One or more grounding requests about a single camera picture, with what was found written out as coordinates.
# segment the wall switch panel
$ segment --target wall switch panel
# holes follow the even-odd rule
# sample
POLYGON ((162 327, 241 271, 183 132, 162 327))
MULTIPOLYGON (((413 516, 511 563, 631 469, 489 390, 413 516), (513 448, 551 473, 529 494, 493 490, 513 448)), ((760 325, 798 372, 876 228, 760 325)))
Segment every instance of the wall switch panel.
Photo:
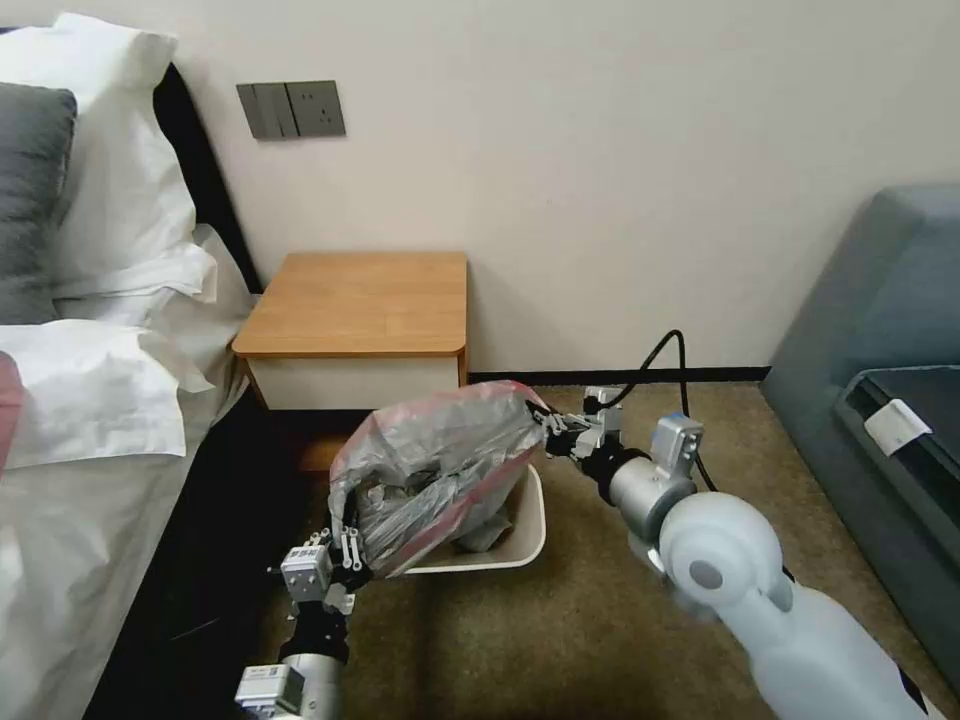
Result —
POLYGON ((333 80, 237 85, 237 94, 258 140, 347 134, 333 80))

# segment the black cable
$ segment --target black cable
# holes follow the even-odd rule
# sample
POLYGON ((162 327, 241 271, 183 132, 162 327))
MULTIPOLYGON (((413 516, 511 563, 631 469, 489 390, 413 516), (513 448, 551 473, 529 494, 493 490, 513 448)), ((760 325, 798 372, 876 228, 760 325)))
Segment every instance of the black cable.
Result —
MULTIPOLYGON (((649 368, 653 361, 657 359, 657 356, 666 347, 667 343, 671 339, 677 339, 677 355, 679 356, 680 361, 680 408, 683 410, 683 414, 687 417, 690 417, 690 401, 687 398, 687 348, 686 343, 683 340, 683 333, 674 328, 666 335, 664 335, 660 342, 656 344, 653 350, 650 351, 650 354, 647 355, 647 359, 643 361, 640 365, 640 369, 637 370, 638 373, 643 372, 649 368)), ((608 408, 613 407, 621 400, 623 400, 627 395, 633 392, 633 389, 637 386, 636 383, 630 383, 623 388, 613 400, 609 400, 605 403, 601 403, 600 407, 608 408)), ((697 453, 697 470, 700 471, 700 477, 703 478, 703 484, 707 486, 708 490, 716 492, 717 486, 713 484, 713 480, 710 478, 710 474, 707 472, 707 469, 703 466, 703 460, 700 459, 700 454, 697 453)))

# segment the baseboard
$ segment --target baseboard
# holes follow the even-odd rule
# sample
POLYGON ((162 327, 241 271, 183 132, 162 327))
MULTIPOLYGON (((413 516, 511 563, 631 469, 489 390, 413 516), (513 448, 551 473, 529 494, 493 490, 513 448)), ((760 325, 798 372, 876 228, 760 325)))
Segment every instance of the baseboard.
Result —
MULTIPOLYGON (((687 368, 687 382, 760 382, 770 366, 687 368)), ((650 370, 549 370, 544 372, 470 373, 470 382, 516 380, 524 385, 624 385, 626 383, 679 382, 679 368, 650 370)))

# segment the white bed sheet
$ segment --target white bed sheet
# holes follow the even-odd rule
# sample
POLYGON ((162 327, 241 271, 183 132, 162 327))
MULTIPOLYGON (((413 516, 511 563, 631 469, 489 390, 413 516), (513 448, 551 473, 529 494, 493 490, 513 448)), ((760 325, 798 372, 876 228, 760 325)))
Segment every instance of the white bed sheet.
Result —
POLYGON ((218 262, 208 302, 161 290, 60 307, 163 332, 216 389, 180 393, 183 458, 97 458, 17 468, 0 480, 2 720, 83 715, 196 451, 245 387, 228 346, 253 299, 219 237, 201 226, 196 239, 218 262))

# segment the bedside table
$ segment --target bedside table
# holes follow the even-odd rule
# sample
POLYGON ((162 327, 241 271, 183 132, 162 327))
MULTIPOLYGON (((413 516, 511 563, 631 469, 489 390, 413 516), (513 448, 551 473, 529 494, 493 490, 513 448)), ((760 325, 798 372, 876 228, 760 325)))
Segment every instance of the bedside table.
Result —
POLYGON ((271 410, 370 410, 466 384, 467 258, 296 253, 233 350, 271 410))

